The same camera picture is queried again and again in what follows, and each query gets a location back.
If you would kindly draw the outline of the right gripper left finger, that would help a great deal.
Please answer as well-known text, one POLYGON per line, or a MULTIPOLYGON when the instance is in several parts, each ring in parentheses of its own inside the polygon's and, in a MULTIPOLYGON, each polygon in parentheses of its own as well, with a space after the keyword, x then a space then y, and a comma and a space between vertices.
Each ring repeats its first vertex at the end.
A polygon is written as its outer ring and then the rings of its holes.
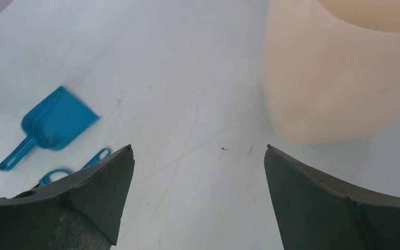
POLYGON ((51 184, 0 198, 0 249, 110 249, 134 172, 127 145, 51 184))

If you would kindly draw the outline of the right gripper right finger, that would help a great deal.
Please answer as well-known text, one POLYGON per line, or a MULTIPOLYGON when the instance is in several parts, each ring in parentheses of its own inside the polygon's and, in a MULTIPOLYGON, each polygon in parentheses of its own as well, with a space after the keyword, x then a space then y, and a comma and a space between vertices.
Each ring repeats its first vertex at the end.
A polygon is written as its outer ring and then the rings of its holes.
POLYGON ((345 182, 273 146, 264 166, 284 249, 400 249, 400 197, 345 182))

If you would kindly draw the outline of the blue hand brush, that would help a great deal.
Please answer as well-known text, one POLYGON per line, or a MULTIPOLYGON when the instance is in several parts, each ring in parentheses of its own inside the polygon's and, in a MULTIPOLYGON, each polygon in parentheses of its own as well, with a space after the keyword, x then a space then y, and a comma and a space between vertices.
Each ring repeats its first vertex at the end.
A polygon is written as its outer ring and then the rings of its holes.
MULTIPOLYGON (((98 163, 100 160, 107 158, 111 154, 111 148, 110 147, 105 147, 102 148, 98 153, 96 153, 85 165, 83 165, 79 170, 84 169, 86 167, 89 167, 91 165, 94 165, 98 163)), ((34 186, 34 188, 38 188, 39 186, 44 186, 52 183, 51 176, 57 173, 63 173, 66 176, 71 175, 74 173, 74 170, 69 169, 69 168, 56 168, 54 170, 51 170, 47 172, 44 176, 42 176, 37 185, 34 186)))

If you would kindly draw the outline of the blue plastic dustpan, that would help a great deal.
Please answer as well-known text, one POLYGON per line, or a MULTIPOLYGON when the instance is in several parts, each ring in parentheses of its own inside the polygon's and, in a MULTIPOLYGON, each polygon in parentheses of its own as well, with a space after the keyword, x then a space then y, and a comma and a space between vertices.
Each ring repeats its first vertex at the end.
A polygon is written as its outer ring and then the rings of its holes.
POLYGON ((83 101, 59 86, 23 117, 21 128, 26 137, 0 163, 0 171, 12 170, 35 147, 65 148, 98 119, 83 101))

